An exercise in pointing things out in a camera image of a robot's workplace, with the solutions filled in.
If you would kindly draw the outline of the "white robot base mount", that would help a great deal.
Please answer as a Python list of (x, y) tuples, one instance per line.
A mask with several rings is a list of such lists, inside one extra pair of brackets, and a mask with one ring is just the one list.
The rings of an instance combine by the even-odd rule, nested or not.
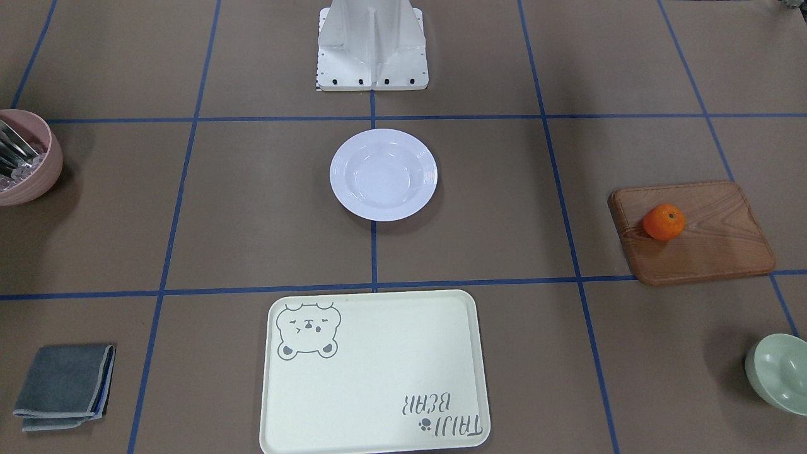
[(429, 86), (424, 17), (411, 2), (333, 1), (319, 11), (318, 26), (318, 90)]

